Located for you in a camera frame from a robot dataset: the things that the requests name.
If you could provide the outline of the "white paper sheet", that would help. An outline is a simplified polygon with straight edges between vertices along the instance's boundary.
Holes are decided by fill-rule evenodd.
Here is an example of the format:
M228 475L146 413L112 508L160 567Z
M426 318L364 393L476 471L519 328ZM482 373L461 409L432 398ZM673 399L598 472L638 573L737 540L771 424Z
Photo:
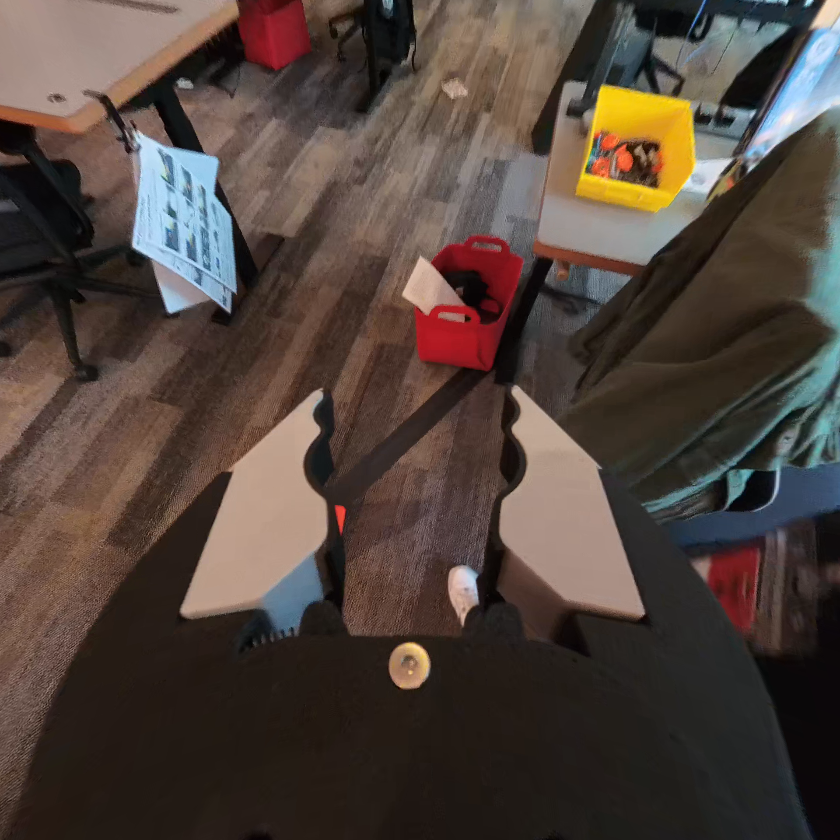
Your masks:
M465 303L443 275L424 257L418 257L404 288L402 298L425 317L443 307L444 320L463 322L466 315L451 308L463 308Z

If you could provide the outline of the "black office chair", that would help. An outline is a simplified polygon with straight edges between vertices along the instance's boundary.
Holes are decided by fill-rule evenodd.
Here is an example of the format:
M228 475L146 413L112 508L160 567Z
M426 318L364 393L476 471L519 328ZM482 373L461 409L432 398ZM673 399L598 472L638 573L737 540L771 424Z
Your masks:
M149 259L130 245L92 248L95 229L87 212L81 174L70 161L50 160L37 142L34 127L1 121L1 152L24 159L23 163L1 166L2 291L32 287L46 296L76 378L94 382L98 369L80 356L71 306L86 302L84 291L153 298L150 290L96 274L118 258L135 267Z

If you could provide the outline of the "black fabric items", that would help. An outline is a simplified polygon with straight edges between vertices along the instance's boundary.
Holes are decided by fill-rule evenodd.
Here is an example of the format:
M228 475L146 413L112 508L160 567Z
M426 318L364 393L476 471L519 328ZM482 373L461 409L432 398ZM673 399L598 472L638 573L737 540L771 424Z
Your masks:
M443 274L463 306L476 310L481 323L499 319L502 305L490 294L490 286L482 275L473 269L457 269Z

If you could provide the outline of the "red fabric basket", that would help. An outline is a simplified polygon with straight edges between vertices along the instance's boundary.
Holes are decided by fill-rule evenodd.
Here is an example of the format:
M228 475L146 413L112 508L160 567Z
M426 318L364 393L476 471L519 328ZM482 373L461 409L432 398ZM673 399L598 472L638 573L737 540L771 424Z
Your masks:
M512 311L522 275L523 260L508 243L497 237L475 235L464 243L448 245L429 259L443 275L450 270L476 270L490 286L490 294L502 305L499 319L481 323L472 308L451 308L463 312L463 322L444 320L445 308L425 317L414 309L416 348L424 362L489 371L496 359L501 337Z
M281 70L312 52L302 1L240 1L238 11L247 62Z

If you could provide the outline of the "black metal clip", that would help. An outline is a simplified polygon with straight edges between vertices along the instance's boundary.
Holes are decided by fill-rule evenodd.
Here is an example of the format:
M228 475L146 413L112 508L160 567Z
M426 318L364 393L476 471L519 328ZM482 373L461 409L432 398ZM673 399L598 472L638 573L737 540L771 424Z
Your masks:
M135 123L131 120L126 120L123 117L121 111L107 94L91 89L85 89L82 93L86 98L94 100L102 106L106 113L106 118L115 132L117 140L121 143L126 153L138 153L140 151L140 140Z

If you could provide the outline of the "orange and black toy parts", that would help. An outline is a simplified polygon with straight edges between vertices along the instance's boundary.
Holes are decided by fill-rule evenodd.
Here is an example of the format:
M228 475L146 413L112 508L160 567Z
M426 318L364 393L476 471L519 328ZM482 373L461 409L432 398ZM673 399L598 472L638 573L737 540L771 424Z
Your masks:
M584 173L636 186L659 187L664 166L659 142L625 139L601 130L595 133L584 165Z

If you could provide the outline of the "hanging printed paper sheets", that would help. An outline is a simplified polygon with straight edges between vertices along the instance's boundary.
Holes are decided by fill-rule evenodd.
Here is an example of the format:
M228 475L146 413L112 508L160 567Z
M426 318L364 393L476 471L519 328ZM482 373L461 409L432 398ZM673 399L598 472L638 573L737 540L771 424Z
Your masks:
M216 195L218 159L134 135L132 248L152 264L165 311L211 302L229 316L237 292L233 218Z

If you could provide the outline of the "yellow plastic bin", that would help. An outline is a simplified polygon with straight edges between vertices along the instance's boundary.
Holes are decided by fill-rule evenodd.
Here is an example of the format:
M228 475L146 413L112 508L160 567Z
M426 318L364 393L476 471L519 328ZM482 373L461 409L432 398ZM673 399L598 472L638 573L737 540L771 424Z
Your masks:
M585 174L592 140L601 130L625 139L659 142L664 160L659 187L644 187ZM656 213L674 202L692 175L696 162L694 119L688 101L603 86L592 111L575 194L600 203Z

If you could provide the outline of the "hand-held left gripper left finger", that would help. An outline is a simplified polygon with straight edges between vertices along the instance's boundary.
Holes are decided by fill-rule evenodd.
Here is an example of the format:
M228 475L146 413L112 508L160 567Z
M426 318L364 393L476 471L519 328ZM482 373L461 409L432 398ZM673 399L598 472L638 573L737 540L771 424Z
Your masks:
M342 599L333 430L332 396L318 388L234 464L182 618L257 612L273 632L298 632L310 604Z

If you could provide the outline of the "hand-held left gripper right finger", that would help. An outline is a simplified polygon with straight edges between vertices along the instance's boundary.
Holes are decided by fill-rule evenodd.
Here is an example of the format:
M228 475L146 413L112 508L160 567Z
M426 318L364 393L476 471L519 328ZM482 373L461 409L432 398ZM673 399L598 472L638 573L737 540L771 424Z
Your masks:
M526 634L558 642L572 617L638 623L646 610L599 466L517 385L505 393L500 472L482 571Z

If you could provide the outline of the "black backpack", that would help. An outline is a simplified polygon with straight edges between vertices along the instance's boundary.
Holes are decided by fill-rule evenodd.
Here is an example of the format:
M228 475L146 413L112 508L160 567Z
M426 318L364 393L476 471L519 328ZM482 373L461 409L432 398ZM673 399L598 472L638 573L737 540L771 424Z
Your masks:
M405 63L417 42L413 1L365 1L364 38L377 65Z

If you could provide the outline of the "person's white shoe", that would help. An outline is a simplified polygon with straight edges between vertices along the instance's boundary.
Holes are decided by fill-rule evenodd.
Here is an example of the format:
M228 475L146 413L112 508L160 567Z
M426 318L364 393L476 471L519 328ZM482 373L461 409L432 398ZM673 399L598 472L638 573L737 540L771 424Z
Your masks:
M480 606L478 573L467 565L456 565L448 572L449 603L461 627L466 626L469 614Z

